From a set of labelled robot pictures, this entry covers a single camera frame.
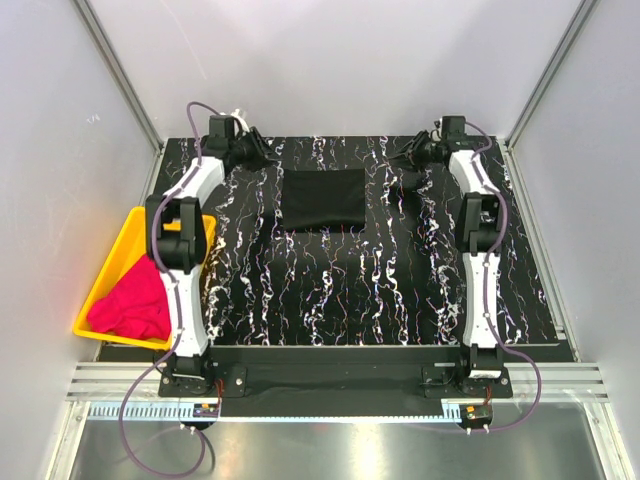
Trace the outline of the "black t shirt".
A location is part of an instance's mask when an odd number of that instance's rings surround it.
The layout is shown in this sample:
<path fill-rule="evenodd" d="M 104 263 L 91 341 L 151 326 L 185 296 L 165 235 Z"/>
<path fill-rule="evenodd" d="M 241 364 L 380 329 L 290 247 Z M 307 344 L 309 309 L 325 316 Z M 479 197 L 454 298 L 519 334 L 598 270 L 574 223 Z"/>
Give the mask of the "black t shirt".
<path fill-rule="evenodd" d="M 280 202 L 283 228 L 362 229 L 366 223 L 365 197 L 364 169 L 285 170 Z"/>

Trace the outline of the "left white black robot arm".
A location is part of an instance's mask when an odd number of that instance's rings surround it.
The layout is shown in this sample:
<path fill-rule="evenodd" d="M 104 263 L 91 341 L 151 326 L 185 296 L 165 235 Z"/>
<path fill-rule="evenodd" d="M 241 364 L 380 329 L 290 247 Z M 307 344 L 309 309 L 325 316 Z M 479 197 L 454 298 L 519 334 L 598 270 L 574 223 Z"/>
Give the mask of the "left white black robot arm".
<path fill-rule="evenodd" d="M 244 114 L 213 114 L 205 139 L 194 139 L 196 156 L 163 194 L 145 202 L 146 253 L 160 273 L 170 321 L 170 348 L 157 362 L 161 394 L 205 396 L 222 391 L 209 353 L 202 318 L 200 277 L 209 243 L 202 206 L 237 167 L 260 170 L 273 164 L 269 145 Z"/>

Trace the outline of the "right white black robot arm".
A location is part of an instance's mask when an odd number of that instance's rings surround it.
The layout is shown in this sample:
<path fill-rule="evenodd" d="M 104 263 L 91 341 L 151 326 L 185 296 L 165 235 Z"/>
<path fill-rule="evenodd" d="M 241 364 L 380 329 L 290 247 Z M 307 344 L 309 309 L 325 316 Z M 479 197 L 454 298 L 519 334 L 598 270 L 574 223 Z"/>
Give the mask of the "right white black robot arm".
<path fill-rule="evenodd" d="M 418 132 L 392 156 L 397 166 L 415 173 L 439 163 L 462 194 L 455 225 L 455 247 L 466 279 L 466 321 L 459 364 L 440 382 L 464 396 L 486 396 L 500 382 L 504 361 L 497 321 L 501 248 L 508 227 L 506 201 L 482 164 L 492 139 L 476 146 L 467 133 L 481 130 L 463 115 L 448 115 L 434 129 Z"/>

